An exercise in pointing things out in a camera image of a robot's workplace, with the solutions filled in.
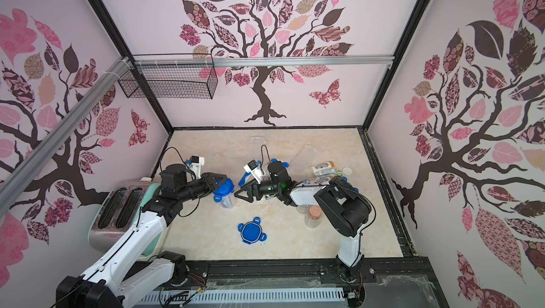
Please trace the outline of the small white round cap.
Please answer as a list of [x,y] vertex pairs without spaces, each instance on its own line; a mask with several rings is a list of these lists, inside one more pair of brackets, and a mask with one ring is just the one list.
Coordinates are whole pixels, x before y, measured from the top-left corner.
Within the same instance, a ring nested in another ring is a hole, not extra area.
[[349,168],[349,167],[344,167],[344,168],[342,168],[342,173],[343,173],[345,176],[350,176],[350,175],[353,173],[353,171],[352,171],[352,169]]

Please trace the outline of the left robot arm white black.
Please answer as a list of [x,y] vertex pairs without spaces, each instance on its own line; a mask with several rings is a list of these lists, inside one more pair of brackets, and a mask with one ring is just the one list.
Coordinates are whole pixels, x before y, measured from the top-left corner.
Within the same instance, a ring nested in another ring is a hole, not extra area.
[[224,174],[203,173],[188,182],[185,176],[189,172],[183,164],[162,171],[160,187],[144,204],[136,223],[80,276],[68,276],[58,285],[54,307],[133,307],[162,284],[184,284],[189,272],[185,257],[173,252],[162,252],[139,272],[128,274],[185,202],[213,193],[227,180]]

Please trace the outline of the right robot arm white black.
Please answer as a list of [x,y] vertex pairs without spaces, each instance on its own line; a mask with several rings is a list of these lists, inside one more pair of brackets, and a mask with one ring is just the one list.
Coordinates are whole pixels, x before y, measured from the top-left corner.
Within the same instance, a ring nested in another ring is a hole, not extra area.
[[256,161],[244,170],[252,176],[239,185],[234,197],[249,203],[274,197],[286,206],[319,207],[339,234],[338,260],[347,269],[354,269],[363,259],[361,238],[363,230],[376,219],[373,203],[360,194],[341,176],[318,182],[292,180],[285,164],[273,160],[267,165],[267,175]]

